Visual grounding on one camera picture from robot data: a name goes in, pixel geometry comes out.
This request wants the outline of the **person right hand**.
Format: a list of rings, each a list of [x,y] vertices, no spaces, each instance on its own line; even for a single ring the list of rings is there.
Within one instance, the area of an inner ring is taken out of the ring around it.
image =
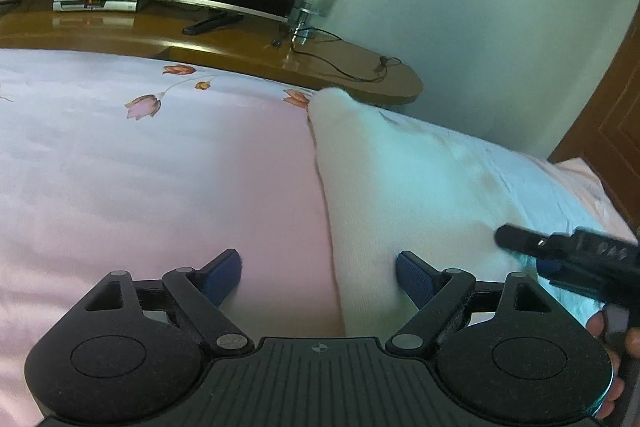
[[[610,346],[603,342],[604,339],[604,330],[605,330],[605,319],[602,312],[598,312],[593,314],[592,317],[586,323],[586,329],[590,335],[593,335],[594,338],[597,338],[601,341],[601,345],[608,354],[610,361],[612,363],[614,369],[614,381],[611,389],[608,391],[598,413],[596,415],[597,419],[605,419],[611,416],[616,407],[616,402],[620,399],[625,390],[625,382],[623,378],[618,376],[618,372],[620,371],[620,355],[614,351]],[[639,329],[638,327],[633,327],[626,332],[625,336],[625,353],[629,355],[633,359],[639,358]]]

